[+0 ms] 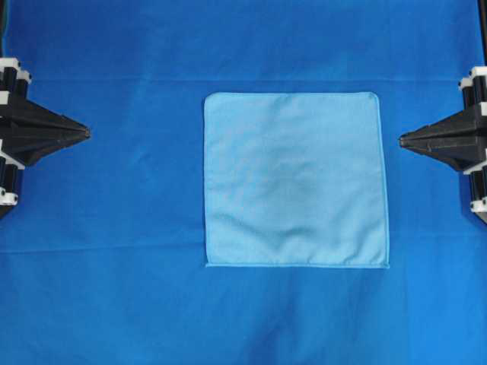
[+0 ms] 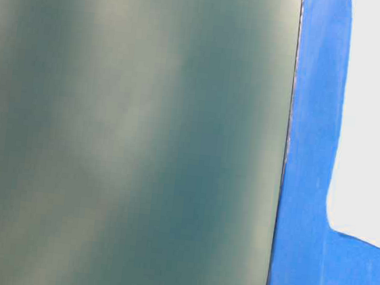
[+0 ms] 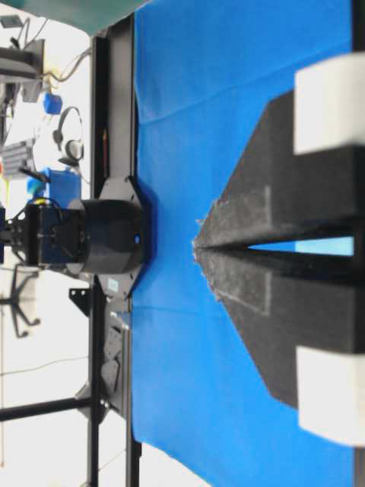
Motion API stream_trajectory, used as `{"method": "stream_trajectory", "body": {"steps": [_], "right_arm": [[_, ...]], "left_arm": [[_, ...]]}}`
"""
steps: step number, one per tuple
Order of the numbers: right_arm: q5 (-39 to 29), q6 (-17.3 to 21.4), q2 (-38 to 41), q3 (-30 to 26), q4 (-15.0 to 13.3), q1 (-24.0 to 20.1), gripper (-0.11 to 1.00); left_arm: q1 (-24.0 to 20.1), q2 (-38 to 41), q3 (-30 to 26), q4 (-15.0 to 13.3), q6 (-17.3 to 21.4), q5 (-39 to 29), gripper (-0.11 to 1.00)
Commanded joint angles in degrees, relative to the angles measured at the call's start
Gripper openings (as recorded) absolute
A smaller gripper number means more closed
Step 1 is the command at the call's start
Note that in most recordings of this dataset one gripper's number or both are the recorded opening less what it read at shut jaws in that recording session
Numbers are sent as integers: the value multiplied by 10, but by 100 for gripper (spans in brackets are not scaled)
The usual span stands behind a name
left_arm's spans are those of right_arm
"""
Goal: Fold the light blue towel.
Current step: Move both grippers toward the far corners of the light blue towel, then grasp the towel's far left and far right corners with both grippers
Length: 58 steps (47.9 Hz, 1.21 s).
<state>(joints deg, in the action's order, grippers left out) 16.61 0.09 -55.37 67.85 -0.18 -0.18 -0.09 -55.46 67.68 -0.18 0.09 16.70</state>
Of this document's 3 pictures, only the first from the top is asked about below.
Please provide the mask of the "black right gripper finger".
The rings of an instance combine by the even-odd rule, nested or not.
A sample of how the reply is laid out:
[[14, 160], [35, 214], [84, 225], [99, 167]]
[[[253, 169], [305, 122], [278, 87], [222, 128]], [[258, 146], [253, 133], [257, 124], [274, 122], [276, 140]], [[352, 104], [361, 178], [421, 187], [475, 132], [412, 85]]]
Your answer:
[[429, 138], [486, 136], [486, 105], [476, 104], [434, 124], [399, 137], [400, 142]]
[[400, 141], [399, 145], [445, 163], [456, 171], [465, 171], [486, 161], [483, 141]]

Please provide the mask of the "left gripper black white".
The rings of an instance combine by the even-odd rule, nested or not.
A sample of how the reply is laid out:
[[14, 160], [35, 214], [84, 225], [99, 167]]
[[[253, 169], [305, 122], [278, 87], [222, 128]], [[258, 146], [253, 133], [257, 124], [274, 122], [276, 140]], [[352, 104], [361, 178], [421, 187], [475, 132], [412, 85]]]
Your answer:
[[1, 137], [1, 218], [10, 213], [20, 201], [25, 166], [31, 167], [48, 155], [90, 138], [87, 126], [67, 116], [28, 100], [8, 99], [14, 94], [26, 97], [31, 79], [31, 74], [21, 68], [18, 59], [1, 57], [1, 116], [28, 125], [83, 133], [51, 137]]

